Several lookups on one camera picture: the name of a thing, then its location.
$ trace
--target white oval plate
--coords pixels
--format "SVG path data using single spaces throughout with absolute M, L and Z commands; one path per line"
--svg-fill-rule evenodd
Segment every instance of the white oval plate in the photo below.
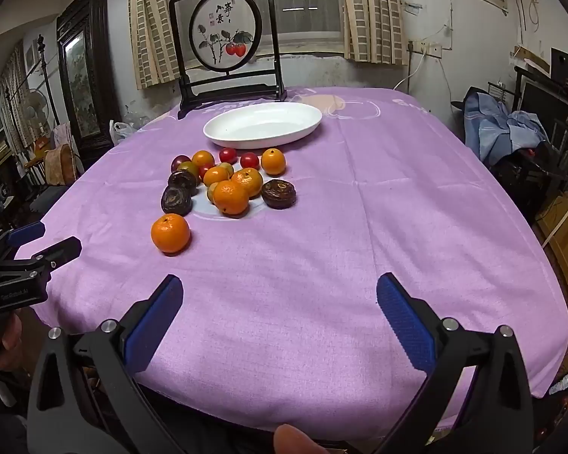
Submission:
M 253 104 L 213 117 L 204 135 L 219 146 L 269 148 L 306 137 L 321 119 L 318 108 L 298 102 Z

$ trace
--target power outlet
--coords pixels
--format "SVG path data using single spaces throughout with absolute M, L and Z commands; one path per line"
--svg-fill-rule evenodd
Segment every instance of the power outlet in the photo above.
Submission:
M 416 42 L 416 53 L 426 54 L 434 58 L 442 57 L 442 45 L 438 43 L 430 43 L 428 41 Z
M 427 53 L 430 56 L 434 56 L 436 58 L 442 57 L 442 46 L 440 44 L 431 44 L 429 46 L 429 51 Z

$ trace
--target red cherry tomato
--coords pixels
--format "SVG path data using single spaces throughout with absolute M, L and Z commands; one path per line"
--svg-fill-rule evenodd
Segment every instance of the red cherry tomato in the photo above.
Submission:
M 204 180 L 204 174 L 210 171 L 213 167 L 214 165 L 212 164 L 206 164 L 200 167 L 200 179 Z
M 243 169 L 258 169 L 259 158 L 255 154 L 248 152 L 240 157 L 240 165 Z
M 183 162 L 191 162 L 191 159 L 187 155 L 179 155 L 178 157 L 175 157 L 171 164 L 171 172 L 173 173 L 176 171 Z
M 238 44 L 236 46 L 236 54 L 242 58 L 246 54 L 246 44 Z
M 238 153 L 235 148 L 224 148 L 218 153 L 218 157 L 221 162 L 227 162 L 228 164 L 235 164 L 238 158 Z

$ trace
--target finger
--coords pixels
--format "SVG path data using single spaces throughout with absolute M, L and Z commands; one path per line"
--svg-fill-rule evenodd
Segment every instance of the finger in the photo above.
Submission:
M 23 362 L 23 344 L 21 341 L 12 350 L 0 353 L 0 370 L 10 372 L 16 370 Z
M 299 429 L 281 425 L 274 434 L 276 454 L 326 454 L 326 449 L 316 444 Z
M 5 350 L 12 350 L 21 340 L 21 319 L 16 314 L 11 314 L 8 324 L 2 336 L 2 345 Z

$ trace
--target black wooden frame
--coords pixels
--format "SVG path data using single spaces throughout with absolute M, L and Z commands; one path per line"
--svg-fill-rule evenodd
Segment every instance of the black wooden frame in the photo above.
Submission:
M 92 103 L 100 129 L 99 133 L 86 137 L 82 137 L 80 134 L 67 73 L 67 60 L 65 59 L 65 47 L 80 32 L 84 33 L 86 69 L 91 87 Z M 70 119 L 71 133 L 76 141 L 82 165 L 87 169 L 113 147 L 109 135 L 109 121 L 122 120 L 115 94 L 109 53 L 107 0 L 74 0 L 57 18 L 57 41 L 59 45 L 59 73 L 65 107 Z
M 219 70 L 219 72 L 223 74 L 219 77 L 207 78 L 206 80 L 198 80 L 193 82 L 189 80 L 189 75 L 186 72 L 185 60 L 183 59 L 183 50 L 181 48 L 181 35 L 179 34 L 179 22 L 177 21 L 177 8 L 176 8 L 176 3 L 181 1 L 182 0 L 170 0 L 168 2 L 168 13 L 170 15 L 171 27 L 173 29 L 174 48 L 177 53 L 177 63 L 179 64 L 179 72 L 181 75 L 179 78 L 179 88 L 181 90 L 181 105 L 179 107 L 179 113 L 177 115 L 179 119 L 184 118 L 189 111 L 197 107 L 201 107 L 204 104 L 213 103 L 213 102 L 238 101 L 238 100 L 243 100 L 247 98 L 256 98 L 256 97 L 272 98 L 278 101 L 286 100 L 286 89 L 284 88 L 284 82 L 282 80 L 282 63 L 280 62 L 280 47 L 278 41 L 278 31 L 276 26 L 276 6 L 274 4 L 274 0 L 268 0 L 268 4 L 270 7 L 271 38 L 273 40 L 273 48 L 274 48 L 274 68 L 267 70 L 235 73 L 235 74 L 230 73 L 230 70 L 235 70 L 241 66 L 240 64 L 238 64 L 232 67 L 230 70 L 227 69 Z M 196 8 L 201 6 L 203 4 L 203 1 L 204 0 L 200 1 L 200 3 L 196 6 Z M 248 60 L 252 58 L 258 46 L 259 42 L 256 43 L 256 46 L 254 46 L 253 44 L 254 49 L 251 50 L 253 52 L 248 53 L 247 55 L 248 59 L 243 60 L 242 64 L 246 63 Z M 235 80 L 237 78 L 259 77 L 261 75 L 274 75 L 276 78 L 276 84 L 275 85 L 255 84 L 255 85 L 243 85 L 235 87 L 224 87 L 222 89 L 200 92 L 198 94 L 195 94 L 192 90 L 192 87 L 206 85 L 209 83 L 218 83 L 220 81 Z

